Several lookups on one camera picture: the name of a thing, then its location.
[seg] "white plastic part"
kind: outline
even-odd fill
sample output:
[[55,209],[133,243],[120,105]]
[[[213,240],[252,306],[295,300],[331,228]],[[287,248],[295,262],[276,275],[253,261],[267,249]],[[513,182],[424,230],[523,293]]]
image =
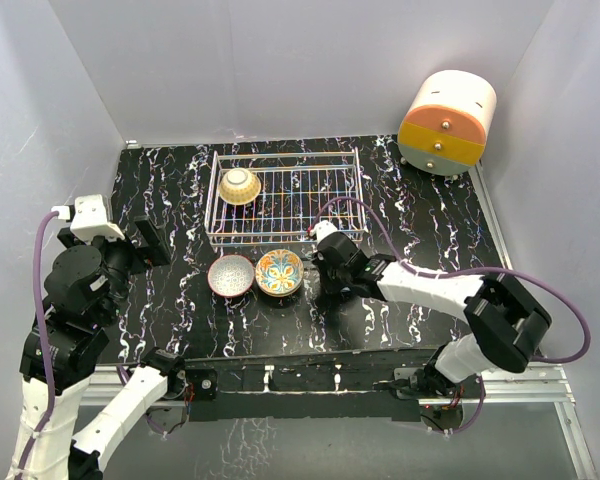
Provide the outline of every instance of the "white plastic part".
[[338,229],[333,223],[327,220],[323,220],[321,222],[318,222],[316,226],[313,227],[311,234],[316,236],[316,244],[319,246],[322,240],[324,240],[326,237],[337,231]]
[[[442,271],[414,267],[419,272]],[[466,322],[465,299],[475,295],[482,280],[478,275],[465,275],[445,280],[424,278],[407,272],[398,262],[390,263],[378,281],[378,288],[389,302],[409,302],[447,313]]]
[[409,111],[425,105],[453,108],[478,120],[488,135],[496,101],[496,91],[484,78],[460,70],[443,70],[424,81]]
[[76,198],[75,209],[71,232],[83,242],[91,242],[97,235],[107,240],[124,240],[120,227],[109,222],[109,212],[102,195]]
[[129,382],[98,416],[73,436],[74,447],[99,452],[100,471],[149,407],[167,393],[167,377],[151,367],[138,367]]
[[490,368],[498,367],[484,356],[473,334],[448,343],[436,360],[436,370],[453,383]]
[[[67,459],[71,447],[71,435],[78,417],[78,408],[84,391],[89,386],[89,379],[67,388],[62,395],[56,397],[55,408],[49,422],[42,432],[37,434],[33,450],[25,468],[23,480],[63,480],[69,478]],[[40,422],[47,409],[47,384],[36,379],[29,382],[22,380],[24,404],[20,416],[20,430],[16,448],[11,459],[11,468],[7,479],[13,479],[19,473],[18,462],[22,450],[33,430]]]
[[71,220],[71,209],[68,205],[60,205],[57,207],[53,207],[51,211],[58,212],[58,220]]

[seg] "dish rack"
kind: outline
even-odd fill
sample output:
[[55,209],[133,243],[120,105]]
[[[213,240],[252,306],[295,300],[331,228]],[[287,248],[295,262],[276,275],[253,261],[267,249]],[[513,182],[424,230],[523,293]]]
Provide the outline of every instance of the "dish rack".
[[[222,176],[232,168],[248,168],[262,182],[250,204],[227,204],[218,195]],[[351,152],[218,155],[214,152],[205,211],[211,246],[308,243],[314,216],[329,200],[349,196],[362,200],[358,149]],[[362,241],[366,217],[352,202],[331,205],[320,217],[354,242]]]

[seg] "bowl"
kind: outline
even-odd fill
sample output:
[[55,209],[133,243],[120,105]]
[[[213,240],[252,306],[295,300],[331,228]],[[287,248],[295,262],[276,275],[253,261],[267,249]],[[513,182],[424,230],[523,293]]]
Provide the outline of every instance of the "bowl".
[[253,285],[253,264],[242,255],[224,255],[209,267],[207,282],[216,295],[238,297]]
[[256,283],[273,297],[286,297],[302,285],[302,260],[289,250],[272,250],[256,265]]
[[246,168],[232,168],[222,175],[218,194],[231,205],[246,205],[260,194],[260,179]]

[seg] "black countertop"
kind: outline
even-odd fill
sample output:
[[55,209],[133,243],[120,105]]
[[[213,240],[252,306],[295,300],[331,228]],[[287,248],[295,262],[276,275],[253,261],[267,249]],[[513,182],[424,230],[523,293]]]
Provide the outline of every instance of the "black countertop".
[[[319,294],[317,272],[311,268],[305,272],[304,287],[284,301],[255,287],[233,300],[211,293],[206,272],[222,253],[211,248],[203,222],[213,152],[355,147],[364,201],[380,214],[396,246],[414,264],[444,270],[500,264],[469,175],[445,179],[400,165],[394,136],[124,150],[112,196],[115,221],[135,239],[138,234],[130,222],[146,213],[166,225],[175,254],[170,267],[134,279],[129,304],[118,325],[109,329],[111,343],[102,362],[136,361],[155,345],[187,358],[203,358],[435,348],[465,333],[464,323],[417,305],[342,297],[334,306]],[[371,233],[362,243],[367,253],[389,253],[370,219],[367,227]],[[267,249],[239,250],[257,259]]]

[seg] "red-rimmed bowl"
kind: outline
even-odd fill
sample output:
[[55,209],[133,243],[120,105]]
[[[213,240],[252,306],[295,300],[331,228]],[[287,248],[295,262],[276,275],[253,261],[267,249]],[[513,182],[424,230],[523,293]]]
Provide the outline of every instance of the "red-rimmed bowl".
[[239,297],[253,285],[255,269],[242,255],[224,255],[217,259],[207,273],[209,287],[216,295],[225,298]]

